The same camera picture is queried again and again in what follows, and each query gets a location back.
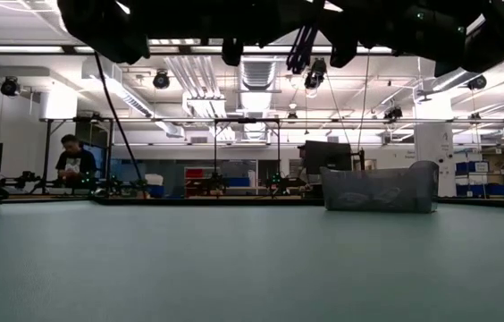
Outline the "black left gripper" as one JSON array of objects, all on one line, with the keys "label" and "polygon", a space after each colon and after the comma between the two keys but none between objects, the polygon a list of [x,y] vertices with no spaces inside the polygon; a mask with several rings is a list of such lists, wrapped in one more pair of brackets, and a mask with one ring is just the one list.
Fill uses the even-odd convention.
[{"label": "black left gripper", "polygon": [[150,39],[219,38],[228,65],[243,46],[264,47],[316,20],[323,8],[300,0],[174,0],[148,3]]}]

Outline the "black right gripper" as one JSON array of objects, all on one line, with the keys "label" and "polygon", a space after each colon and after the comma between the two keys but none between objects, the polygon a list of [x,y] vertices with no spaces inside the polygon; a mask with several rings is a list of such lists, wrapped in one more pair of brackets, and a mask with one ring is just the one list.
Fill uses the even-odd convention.
[{"label": "black right gripper", "polygon": [[330,65],[343,67],[357,48],[387,47],[393,55],[409,54],[438,61],[440,9],[434,1],[343,0],[340,9],[321,19],[321,32],[332,44]]}]

